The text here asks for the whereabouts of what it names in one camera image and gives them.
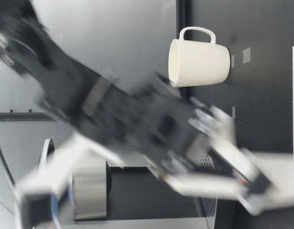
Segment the perforated metal panel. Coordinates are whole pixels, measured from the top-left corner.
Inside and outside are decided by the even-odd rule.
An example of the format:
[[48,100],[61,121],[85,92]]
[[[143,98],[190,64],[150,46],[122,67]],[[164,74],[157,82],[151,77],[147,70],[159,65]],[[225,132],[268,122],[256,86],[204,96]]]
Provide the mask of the perforated metal panel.
[[[201,167],[214,167],[212,158],[207,154],[208,145],[204,139],[204,135],[199,136],[194,145],[197,146],[198,150],[194,154],[191,153],[189,158],[197,165]],[[217,199],[213,198],[202,198],[202,205],[205,211],[208,229],[213,229],[215,224]]]

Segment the white mug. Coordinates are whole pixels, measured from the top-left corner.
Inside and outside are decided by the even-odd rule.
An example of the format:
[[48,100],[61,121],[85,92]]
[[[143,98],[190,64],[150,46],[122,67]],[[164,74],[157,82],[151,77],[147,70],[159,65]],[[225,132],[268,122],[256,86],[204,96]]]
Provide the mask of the white mug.
[[[211,41],[184,40],[187,30],[202,31]],[[174,39],[169,51],[169,79],[172,86],[187,87],[221,83],[230,70],[230,54],[226,47],[215,43],[215,34],[201,27],[187,27]]]

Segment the mug handle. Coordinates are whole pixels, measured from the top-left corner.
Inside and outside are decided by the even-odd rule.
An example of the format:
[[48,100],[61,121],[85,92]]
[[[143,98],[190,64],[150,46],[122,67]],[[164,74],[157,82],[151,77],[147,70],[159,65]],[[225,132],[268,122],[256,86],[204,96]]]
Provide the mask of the mug handle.
[[214,32],[212,32],[208,29],[202,28],[202,27],[186,27],[186,28],[182,29],[180,32],[180,40],[184,41],[184,34],[187,30],[196,30],[196,31],[205,32],[210,36],[210,43],[215,44],[216,37],[215,37]]

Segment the robotic arm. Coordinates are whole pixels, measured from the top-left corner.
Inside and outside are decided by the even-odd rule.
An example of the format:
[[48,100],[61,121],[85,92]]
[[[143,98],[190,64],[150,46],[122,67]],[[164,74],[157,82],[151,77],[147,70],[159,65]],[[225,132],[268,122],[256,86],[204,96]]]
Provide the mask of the robotic arm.
[[[114,144],[142,153],[150,170],[183,195],[238,199],[253,214],[270,208],[269,202],[277,207],[294,198],[294,193],[277,194],[275,177],[264,175],[272,168],[264,170],[258,159],[238,149],[230,116],[182,100],[161,79],[135,95],[121,91],[64,53],[27,0],[0,9],[0,58],[19,75],[34,77],[44,91],[40,106],[75,130],[41,172],[16,185],[20,228],[50,220],[40,206],[47,206],[50,195],[61,197],[72,170],[91,150],[122,167],[110,150]],[[199,151],[217,155],[232,173],[200,168],[193,157]],[[43,217],[36,221],[36,214]]]

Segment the black wall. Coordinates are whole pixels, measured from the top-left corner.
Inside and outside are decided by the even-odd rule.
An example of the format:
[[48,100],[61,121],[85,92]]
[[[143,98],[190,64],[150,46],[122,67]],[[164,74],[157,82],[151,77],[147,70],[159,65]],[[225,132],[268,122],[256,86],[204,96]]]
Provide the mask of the black wall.
[[[194,96],[229,114],[236,107],[239,146],[292,152],[294,0],[184,1],[186,26],[214,31],[217,43],[235,55],[235,67],[227,81],[193,88]],[[195,31],[189,32],[187,38],[209,41],[207,35]],[[248,47],[251,61],[243,64],[243,50]],[[294,229],[294,208],[252,217],[237,204],[234,228]]]

